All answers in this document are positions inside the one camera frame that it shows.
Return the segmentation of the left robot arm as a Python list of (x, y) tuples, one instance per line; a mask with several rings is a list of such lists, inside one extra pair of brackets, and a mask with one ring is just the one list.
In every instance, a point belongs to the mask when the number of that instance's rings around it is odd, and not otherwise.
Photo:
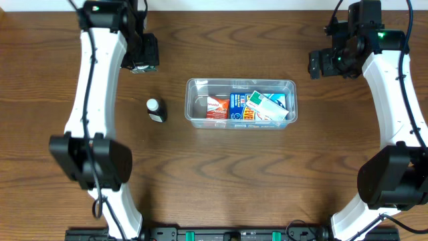
[(115, 101), (122, 69), (156, 70), (158, 42), (145, 32), (147, 11), (137, 0), (86, 1), (76, 8), (81, 62), (64, 133), (49, 151), (66, 176), (93, 198), (92, 215), (105, 228), (71, 228), (66, 240), (149, 240), (128, 182), (132, 152), (116, 140)]

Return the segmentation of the dark green small box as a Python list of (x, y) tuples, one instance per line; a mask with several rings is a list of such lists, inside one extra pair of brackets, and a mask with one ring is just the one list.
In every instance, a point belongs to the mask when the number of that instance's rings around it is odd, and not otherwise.
[(131, 69), (131, 72), (133, 74), (141, 74), (141, 73), (156, 72), (156, 71), (157, 71), (156, 66), (136, 66), (135, 68)]

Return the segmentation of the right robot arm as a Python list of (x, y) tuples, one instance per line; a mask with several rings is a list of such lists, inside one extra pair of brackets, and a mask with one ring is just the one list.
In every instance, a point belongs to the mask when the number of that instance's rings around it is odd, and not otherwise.
[(358, 171), (357, 194), (318, 233), (319, 240), (398, 240), (379, 224), (427, 203), (427, 123), (410, 73), (410, 31), (386, 29), (380, 1), (358, 1), (348, 19), (330, 19), (330, 48), (310, 53), (311, 79), (367, 81), (377, 113), (380, 150)]

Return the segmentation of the red medicine box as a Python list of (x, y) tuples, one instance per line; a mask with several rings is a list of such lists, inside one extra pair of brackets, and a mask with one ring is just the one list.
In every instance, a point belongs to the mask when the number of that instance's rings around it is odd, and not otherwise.
[(229, 99), (209, 96), (207, 98), (207, 114), (209, 119), (227, 119), (229, 112)]

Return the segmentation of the blue cooling patch box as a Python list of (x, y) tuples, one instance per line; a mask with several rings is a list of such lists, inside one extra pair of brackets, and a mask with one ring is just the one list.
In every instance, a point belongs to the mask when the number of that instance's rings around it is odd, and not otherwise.
[[(264, 93), (266, 97), (280, 105), (282, 108), (286, 108), (286, 95), (285, 94), (274, 94)], [(251, 93), (231, 93), (230, 94), (230, 107), (229, 107), (229, 118), (235, 120), (257, 120), (257, 121), (268, 121), (270, 118), (264, 116), (248, 107), (246, 102), (250, 98)]]

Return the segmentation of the clear plastic container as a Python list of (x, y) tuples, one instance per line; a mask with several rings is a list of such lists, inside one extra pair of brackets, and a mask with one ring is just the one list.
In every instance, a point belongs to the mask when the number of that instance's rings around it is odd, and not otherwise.
[[(209, 96), (229, 99), (231, 93), (274, 93), (286, 95), (288, 115), (283, 121), (209, 119)], [(291, 80), (243, 79), (243, 78), (192, 78), (187, 82), (185, 117), (196, 128), (202, 129), (284, 129), (298, 119), (296, 84)]]

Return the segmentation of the white green medicine box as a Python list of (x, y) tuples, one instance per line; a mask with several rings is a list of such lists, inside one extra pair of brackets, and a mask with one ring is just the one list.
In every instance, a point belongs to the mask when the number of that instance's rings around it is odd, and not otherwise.
[(268, 117), (271, 121), (283, 121), (289, 113), (288, 110), (258, 91), (253, 91), (245, 104), (248, 108)]

